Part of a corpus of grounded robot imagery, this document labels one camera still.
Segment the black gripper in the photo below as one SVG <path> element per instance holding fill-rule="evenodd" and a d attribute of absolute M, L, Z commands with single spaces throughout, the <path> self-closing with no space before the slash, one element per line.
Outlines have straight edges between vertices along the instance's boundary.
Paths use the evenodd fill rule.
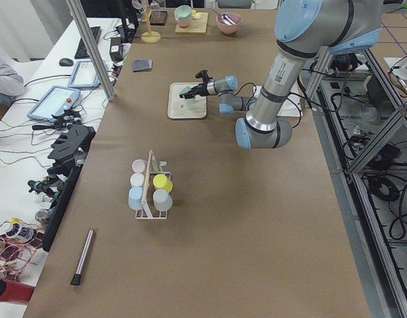
<path fill-rule="evenodd" d="M 208 96 L 208 85 L 213 81 L 212 77 L 209 77 L 207 70 L 200 70 L 195 74 L 196 79 L 201 79 L 202 82 L 195 87 L 186 86 L 180 93 L 179 96 L 183 96 L 184 99 L 195 99 L 196 95 Z"/>

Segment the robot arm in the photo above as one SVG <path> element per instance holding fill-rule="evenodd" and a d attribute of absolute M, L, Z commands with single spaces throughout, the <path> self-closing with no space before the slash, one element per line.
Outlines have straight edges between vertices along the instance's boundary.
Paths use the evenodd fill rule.
<path fill-rule="evenodd" d="M 285 1 L 274 28 L 278 53 L 256 99 L 234 95 L 236 77 L 212 80 L 205 70 L 196 75 L 202 83 L 187 87 L 180 97 L 218 95 L 221 113 L 245 111 L 235 125 L 241 148 L 284 146 L 292 137 L 292 126 L 279 119 L 278 113 L 306 61 L 322 46 L 333 55 L 374 46 L 380 37 L 382 14 L 382 1 Z"/>

